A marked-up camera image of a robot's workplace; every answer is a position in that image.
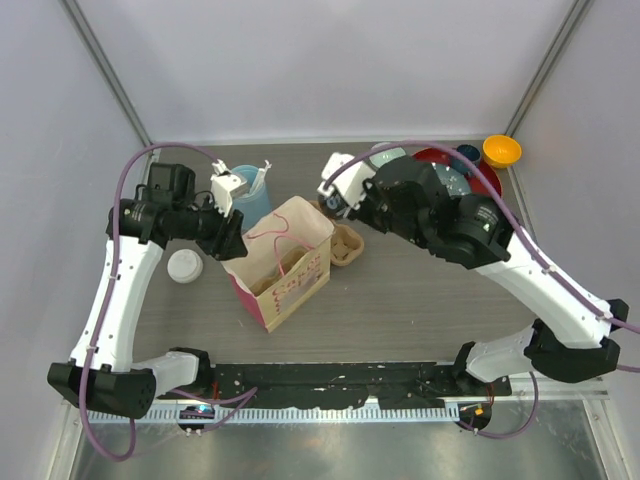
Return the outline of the pink kraft paper bag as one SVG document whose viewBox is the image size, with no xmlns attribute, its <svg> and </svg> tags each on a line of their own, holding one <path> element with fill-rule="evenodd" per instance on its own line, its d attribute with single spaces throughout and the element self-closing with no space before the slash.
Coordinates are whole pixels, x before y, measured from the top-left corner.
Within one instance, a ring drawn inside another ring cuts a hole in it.
<svg viewBox="0 0 640 480">
<path fill-rule="evenodd" d="M 243 235 L 248 254 L 222 263 L 244 308 L 272 332 L 330 279 L 334 224 L 295 196 Z"/>
</svg>

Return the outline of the brown cardboard cup carrier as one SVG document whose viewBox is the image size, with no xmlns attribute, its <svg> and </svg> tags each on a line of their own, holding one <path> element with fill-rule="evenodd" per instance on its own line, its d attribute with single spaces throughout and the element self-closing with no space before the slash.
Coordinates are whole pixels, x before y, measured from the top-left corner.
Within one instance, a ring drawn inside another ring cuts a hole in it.
<svg viewBox="0 0 640 480">
<path fill-rule="evenodd" d="M 285 255 L 281 255 L 278 250 L 278 241 L 286 238 L 289 233 L 289 222 L 280 214 L 275 214 L 275 217 L 281 219 L 284 222 L 284 228 L 280 231 L 264 232 L 263 235 L 273 236 L 273 252 L 276 262 L 276 267 L 272 273 L 256 281 L 250 290 L 255 296 L 259 296 L 264 291 L 269 289 L 274 283 L 280 280 L 285 274 L 287 274 L 293 266 L 310 250 L 305 245 L 300 245 L 287 252 Z M 355 232 L 351 227 L 347 225 L 337 224 L 332 220 L 334 225 L 333 234 L 331 237 L 330 245 L 330 260 L 333 266 L 344 267 L 351 264 L 364 250 L 364 240 Z"/>
</svg>

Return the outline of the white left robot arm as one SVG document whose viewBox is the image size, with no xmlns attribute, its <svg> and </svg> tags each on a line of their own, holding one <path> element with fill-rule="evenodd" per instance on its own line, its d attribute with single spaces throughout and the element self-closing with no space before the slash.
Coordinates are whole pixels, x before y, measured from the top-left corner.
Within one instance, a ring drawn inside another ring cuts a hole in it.
<svg viewBox="0 0 640 480">
<path fill-rule="evenodd" d="M 217 166 L 202 205 L 196 175 L 181 164 L 154 164 L 132 199 L 109 212 L 105 263 L 89 318 L 69 359 L 50 365 L 48 384 L 75 407 L 141 419 L 153 400 L 180 388 L 205 397 L 213 385 L 206 352 L 173 348 L 134 362 L 133 344 L 151 277 L 169 241 L 190 240 L 217 261 L 242 258 L 242 212 L 234 198 L 247 180 Z"/>
</svg>

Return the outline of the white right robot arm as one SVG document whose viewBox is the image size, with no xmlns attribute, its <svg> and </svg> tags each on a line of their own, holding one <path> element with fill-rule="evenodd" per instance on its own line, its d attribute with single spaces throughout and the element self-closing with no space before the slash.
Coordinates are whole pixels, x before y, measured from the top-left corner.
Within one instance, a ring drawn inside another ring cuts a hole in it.
<svg viewBox="0 0 640 480">
<path fill-rule="evenodd" d="M 617 369 L 611 338 L 627 305 L 603 300 L 556 267 L 499 199 L 453 193 L 434 164 L 404 155 L 378 168 L 347 164 L 319 189 L 323 209 L 398 237 L 500 285 L 536 316 L 519 333 L 461 347 L 451 380 L 472 395 L 514 373 L 579 383 Z"/>
</svg>

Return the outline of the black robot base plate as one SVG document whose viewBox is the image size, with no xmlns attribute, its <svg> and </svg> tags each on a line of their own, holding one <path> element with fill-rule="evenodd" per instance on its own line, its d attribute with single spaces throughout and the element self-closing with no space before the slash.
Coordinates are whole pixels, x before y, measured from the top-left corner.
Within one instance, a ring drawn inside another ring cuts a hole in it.
<svg viewBox="0 0 640 480">
<path fill-rule="evenodd" d="M 446 398 L 506 397 L 509 380 L 490 384 L 435 362 L 217 364 L 209 383 L 187 391 L 230 399 L 257 390 L 249 408 L 359 409 L 371 397 L 383 409 L 441 407 Z"/>
</svg>

